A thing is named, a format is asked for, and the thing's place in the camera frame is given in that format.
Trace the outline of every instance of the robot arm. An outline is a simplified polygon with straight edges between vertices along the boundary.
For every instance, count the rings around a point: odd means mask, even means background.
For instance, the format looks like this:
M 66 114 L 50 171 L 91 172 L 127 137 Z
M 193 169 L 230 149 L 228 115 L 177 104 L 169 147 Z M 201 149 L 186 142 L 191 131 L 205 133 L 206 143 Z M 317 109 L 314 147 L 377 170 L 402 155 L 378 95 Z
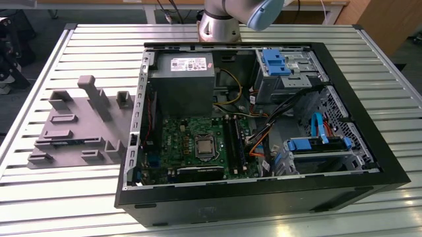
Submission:
M 206 0 L 200 34 L 208 42 L 233 42 L 241 37 L 240 21 L 256 31 L 277 19 L 285 0 Z

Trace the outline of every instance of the aluminum extrusion table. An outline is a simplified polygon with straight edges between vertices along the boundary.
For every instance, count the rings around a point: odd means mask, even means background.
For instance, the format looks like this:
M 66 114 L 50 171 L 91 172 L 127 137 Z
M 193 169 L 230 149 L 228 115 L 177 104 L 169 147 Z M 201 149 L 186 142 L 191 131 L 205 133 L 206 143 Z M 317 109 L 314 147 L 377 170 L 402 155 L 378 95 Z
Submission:
M 54 89 L 86 96 L 81 75 L 109 95 L 137 91 L 143 43 L 198 41 L 197 25 L 78 25 L 65 30 L 0 148 L 0 235 L 384 236 L 422 235 L 422 98 L 364 30 L 352 26 L 242 27 L 244 41 L 325 42 L 412 183 L 337 212 L 146 229 L 114 208 L 119 165 L 31 170 Z

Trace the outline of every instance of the yellow wire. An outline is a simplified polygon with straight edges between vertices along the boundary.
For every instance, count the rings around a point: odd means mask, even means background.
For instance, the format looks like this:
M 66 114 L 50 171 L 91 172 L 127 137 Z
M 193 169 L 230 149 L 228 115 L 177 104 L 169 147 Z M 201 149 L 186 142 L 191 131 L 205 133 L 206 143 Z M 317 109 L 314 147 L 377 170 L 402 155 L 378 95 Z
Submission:
M 238 97 L 234 99 L 234 100 L 232 100 L 232 101 L 228 101 L 228 102 L 220 102 L 220 103 L 214 103 L 216 105 L 229 105 L 229 104 L 232 104 L 232 103 L 234 103 L 234 102 L 237 102 L 240 99 L 241 99 L 241 96 L 242 96 L 242 85 L 241 85 L 241 82 L 240 82 L 240 80 L 237 79 L 237 77 L 232 74 L 232 72 L 230 71 L 228 71 L 226 69 L 221 69 L 222 71 L 225 71 L 225 72 L 228 72 L 228 74 L 234 78 L 234 80 L 237 81 L 237 83 L 238 83 L 238 86 L 240 86 L 240 94 L 238 94 Z

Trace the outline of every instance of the sticker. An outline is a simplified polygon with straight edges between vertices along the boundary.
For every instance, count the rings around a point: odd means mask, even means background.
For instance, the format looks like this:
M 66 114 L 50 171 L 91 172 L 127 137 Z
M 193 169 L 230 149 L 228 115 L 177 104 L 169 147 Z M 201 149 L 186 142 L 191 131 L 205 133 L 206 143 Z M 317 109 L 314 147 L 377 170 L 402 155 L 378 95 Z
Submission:
M 264 168 L 270 172 L 270 164 L 264 160 Z
M 208 60 L 206 58 L 174 58 L 171 60 L 171 71 L 206 71 Z
M 256 104 L 256 96 L 250 96 L 250 100 L 252 100 L 252 104 L 254 105 Z
M 288 63 L 289 68 L 300 68 L 300 65 L 297 63 Z

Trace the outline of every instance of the ram slot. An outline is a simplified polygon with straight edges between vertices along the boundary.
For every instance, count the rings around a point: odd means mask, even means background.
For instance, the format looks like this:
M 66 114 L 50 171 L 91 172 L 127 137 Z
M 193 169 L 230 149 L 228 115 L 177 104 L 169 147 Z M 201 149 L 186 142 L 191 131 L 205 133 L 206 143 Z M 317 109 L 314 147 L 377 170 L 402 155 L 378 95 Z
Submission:
M 244 150 L 241 150 L 241 147 L 240 147 L 240 139 L 242 140 L 242 137 L 241 137 L 241 131 L 238 130 L 237 128 L 237 122 L 238 122 L 238 119 L 237 117 L 234 118 L 230 118 L 230 134 L 232 134 L 232 142 L 233 142 L 233 149 L 234 149 L 234 154 L 236 154 L 236 163 L 237 163 L 237 166 L 238 166 L 238 171 L 244 170 L 244 164 L 242 164 L 242 159 L 241 159 L 241 156 L 244 154 Z
M 225 143 L 226 143 L 226 153 L 228 153 L 228 163 L 229 163 L 229 170 L 232 174 L 238 173 L 238 162 L 237 162 L 237 155 L 234 153 L 234 142 L 232 136 L 232 125 L 230 125 L 230 118 L 224 117 L 224 133 L 225 133 Z
M 242 167 L 242 170 L 246 171 L 246 157 L 245 157 L 245 147 L 244 147 L 244 141 L 242 141 L 242 133 L 241 133 L 241 125 L 240 125 L 240 121 L 237 118 L 234 118 L 234 123 L 236 123 L 236 129 L 237 129 L 237 136 L 238 136 L 238 141 L 237 141 L 237 144 L 238 144 L 238 151 L 240 151 L 240 156 L 238 156 L 238 159 L 241 160 L 241 167 Z

